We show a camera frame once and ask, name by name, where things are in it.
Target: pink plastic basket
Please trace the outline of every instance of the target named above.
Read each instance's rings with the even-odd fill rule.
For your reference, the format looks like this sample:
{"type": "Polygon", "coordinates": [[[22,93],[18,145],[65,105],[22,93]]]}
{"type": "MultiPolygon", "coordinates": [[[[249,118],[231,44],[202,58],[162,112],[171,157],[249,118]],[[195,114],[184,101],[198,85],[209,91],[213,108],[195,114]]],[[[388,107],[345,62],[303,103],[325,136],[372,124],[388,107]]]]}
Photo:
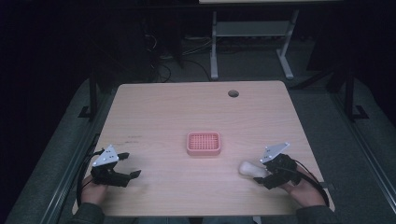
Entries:
{"type": "Polygon", "coordinates": [[[217,156],[220,154],[220,137],[216,132],[189,133],[187,153],[191,156],[217,156]]]}

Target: metal frame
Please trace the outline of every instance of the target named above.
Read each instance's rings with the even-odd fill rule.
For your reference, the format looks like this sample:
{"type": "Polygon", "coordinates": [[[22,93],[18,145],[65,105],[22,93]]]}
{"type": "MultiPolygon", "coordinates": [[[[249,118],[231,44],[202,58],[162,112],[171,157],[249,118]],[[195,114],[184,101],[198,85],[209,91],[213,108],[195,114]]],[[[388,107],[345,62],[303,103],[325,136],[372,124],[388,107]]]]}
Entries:
{"type": "Polygon", "coordinates": [[[293,10],[289,21],[217,21],[217,12],[213,12],[212,23],[212,51],[210,52],[210,76],[213,80],[219,79],[218,58],[216,53],[217,36],[285,36],[285,42],[276,55],[282,65],[287,79],[293,79],[286,52],[298,18],[299,10],[293,10]]]}

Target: wooden table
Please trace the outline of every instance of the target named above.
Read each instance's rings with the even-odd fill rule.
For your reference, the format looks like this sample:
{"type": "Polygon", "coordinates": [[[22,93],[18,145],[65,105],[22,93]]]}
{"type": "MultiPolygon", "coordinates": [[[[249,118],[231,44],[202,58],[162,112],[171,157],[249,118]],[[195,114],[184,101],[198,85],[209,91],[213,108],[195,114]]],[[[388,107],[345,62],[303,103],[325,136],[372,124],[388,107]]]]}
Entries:
{"type": "Polygon", "coordinates": [[[290,142],[285,154],[323,180],[280,81],[121,85],[96,150],[111,144],[118,153],[129,152],[115,170],[142,173],[127,188],[109,188],[104,212],[121,217],[294,214],[298,205],[285,191],[268,190],[238,173],[242,161],[261,165],[264,147],[283,142],[290,142]],[[229,91],[239,96],[230,97],[229,91]],[[188,155],[187,135],[196,131],[219,132],[218,156],[188,155]]]}

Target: dark background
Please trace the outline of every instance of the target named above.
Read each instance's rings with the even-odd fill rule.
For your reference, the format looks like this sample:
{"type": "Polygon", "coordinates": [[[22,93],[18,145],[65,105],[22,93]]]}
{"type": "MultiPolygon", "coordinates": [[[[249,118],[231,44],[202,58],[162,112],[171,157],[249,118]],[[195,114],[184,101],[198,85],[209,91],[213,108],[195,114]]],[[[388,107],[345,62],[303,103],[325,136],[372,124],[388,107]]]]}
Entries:
{"type": "MultiPolygon", "coordinates": [[[[150,82],[150,65],[158,55],[145,50],[144,34],[157,36],[177,59],[184,35],[210,34],[210,10],[114,13],[104,8],[112,7],[108,3],[1,2],[0,222],[18,199],[74,93],[92,72],[102,91],[125,82],[150,82]]],[[[131,3],[146,6],[148,1],[131,3]]],[[[239,9],[233,14],[242,19],[255,15],[239,9]]],[[[308,69],[321,70],[347,59],[396,125],[395,18],[390,1],[359,1],[330,11],[308,7],[301,10],[293,38],[312,36],[318,41],[308,69]]]]}

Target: gray floor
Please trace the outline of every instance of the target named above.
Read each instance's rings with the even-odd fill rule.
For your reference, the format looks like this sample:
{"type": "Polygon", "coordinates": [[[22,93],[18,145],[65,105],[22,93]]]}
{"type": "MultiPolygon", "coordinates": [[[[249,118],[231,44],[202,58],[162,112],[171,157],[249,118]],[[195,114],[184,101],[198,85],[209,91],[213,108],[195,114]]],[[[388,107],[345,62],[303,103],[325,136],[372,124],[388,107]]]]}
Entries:
{"type": "MultiPolygon", "coordinates": [[[[280,43],[279,40],[263,40],[256,41],[254,45],[248,42],[224,45],[219,50],[219,81],[281,80],[289,87],[315,74],[305,71],[314,43],[293,41],[287,57],[295,78],[286,80],[275,52],[280,43]]],[[[194,46],[199,44],[185,43],[186,50],[194,46]]],[[[158,81],[165,80],[169,71],[172,72],[169,82],[208,81],[205,73],[210,72],[207,50],[185,55],[183,59],[197,62],[202,67],[183,61],[184,66],[181,68],[172,60],[164,60],[163,65],[169,70],[160,66],[162,78],[158,81]]],[[[396,158],[395,127],[375,104],[370,91],[359,81],[356,83],[355,102],[363,106],[370,119],[350,122],[339,105],[343,93],[327,93],[324,88],[327,80],[327,77],[323,78],[303,91],[290,91],[290,97],[319,168],[326,182],[333,186],[331,195],[336,215],[343,223],[350,224],[396,223],[395,213],[364,153],[364,149],[370,148],[389,182],[396,184],[396,164],[392,162],[396,158]]],[[[88,83],[85,82],[67,109],[42,160],[11,212],[8,223],[37,223],[46,216],[52,194],[60,191],[58,183],[62,174],[67,172],[66,165],[73,160],[75,148],[87,146],[94,134],[101,131],[114,93],[100,95],[100,113],[93,122],[77,118],[80,109],[88,105],[88,94],[88,83]]],[[[65,223],[72,216],[75,187],[65,197],[59,223],[65,223]]],[[[106,223],[132,221],[131,218],[106,219],[106,223]]],[[[296,219],[294,216],[263,217],[262,222],[296,223],[296,219]]]]}

